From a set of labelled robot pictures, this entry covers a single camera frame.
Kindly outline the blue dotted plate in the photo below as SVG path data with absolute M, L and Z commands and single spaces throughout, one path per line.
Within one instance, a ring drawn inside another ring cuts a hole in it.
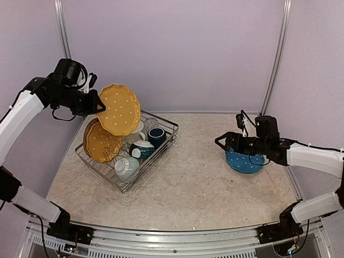
M 248 155 L 239 154 L 232 148 L 225 153 L 227 164 L 236 172 L 245 175 L 251 175 L 262 170 L 266 164 L 266 159 L 263 155 Z

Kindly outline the yellow dotted plate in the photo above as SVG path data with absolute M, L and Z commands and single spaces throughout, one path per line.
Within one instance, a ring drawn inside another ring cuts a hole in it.
M 137 129 L 141 107 L 135 93 L 123 84 L 104 87 L 99 97 L 105 111 L 97 114 L 103 129 L 115 136 L 128 136 Z
M 123 137 L 111 134 L 100 122 L 92 126 L 87 136 L 87 150 L 91 158 L 100 163 L 112 161 L 122 145 Z

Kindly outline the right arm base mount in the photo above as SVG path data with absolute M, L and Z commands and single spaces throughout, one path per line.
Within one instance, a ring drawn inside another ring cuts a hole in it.
M 257 228 L 260 244 L 280 241 L 297 237 L 304 233 L 300 223 L 296 223 L 290 212 L 283 212 L 279 216 L 279 222 L 263 224 Z

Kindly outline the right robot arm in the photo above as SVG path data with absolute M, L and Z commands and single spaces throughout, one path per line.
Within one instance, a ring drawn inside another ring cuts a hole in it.
M 265 156 L 269 161 L 290 168 L 292 171 L 308 172 L 305 178 L 313 181 L 311 173 L 322 179 L 331 177 L 339 183 L 328 192 L 316 191 L 311 198 L 289 205 L 279 215 L 276 224 L 262 226 L 281 239 L 302 234 L 302 222 L 317 217 L 327 217 L 343 210 L 343 149 L 304 144 L 298 140 L 283 138 L 273 116 L 258 116 L 253 120 L 255 135 L 249 136 L 243 115 L 236 117 L 240 133 L 229 131 L 215 138 L 214 142 L 224 151 L 238 154 Z

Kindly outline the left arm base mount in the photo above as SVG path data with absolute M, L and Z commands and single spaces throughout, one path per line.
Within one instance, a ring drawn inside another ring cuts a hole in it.
M 47 235 L 67 240 L 76 244 L 90 245 L 94 229 L 89 226 L 77 225 L 70 222 L 70 214 L 62 211 L 56 222 L 49 222 Z

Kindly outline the cream bird pattern plate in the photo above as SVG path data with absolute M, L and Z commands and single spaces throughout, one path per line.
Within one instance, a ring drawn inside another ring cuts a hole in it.
M 85 153 L 86 153 L 89 157 L 91 157 L 91 156 L 90 156 L 90 154 L 89 154 L 89 152 L 88 152 L 88 150 L 87 150 L 87 136 L 88 136 L 88 133 L 89 133 L 89 131 L 91 130 L 92 126 L 93 126 L 94 124 L 98 123 L 98 122 L 99 122 L 99 120 L 98 120 L 97 118 L 92 119 L 92 120 L 88 123 L 88 125 L 86 126 L 85 131 L 84 131 L 84 134 L 83 134 L 83 148 L 84 148 Z

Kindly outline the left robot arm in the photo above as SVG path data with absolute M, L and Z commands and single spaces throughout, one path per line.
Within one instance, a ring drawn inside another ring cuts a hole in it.
M 43 109 L 68 108 L 73 118 L 105 111 L 105 104 L 93 89 L 96 80 L 96 74 L 88 73 L 84 65 L 72 59 L 60 59 L 47 77 L 30 80 L 1 118 L 1 164 L 19 136 Z M 47 221 L 64 239 L 75 234 L 67 211 L 23 186 L 4 166 L 1 166 L 1 200 Z

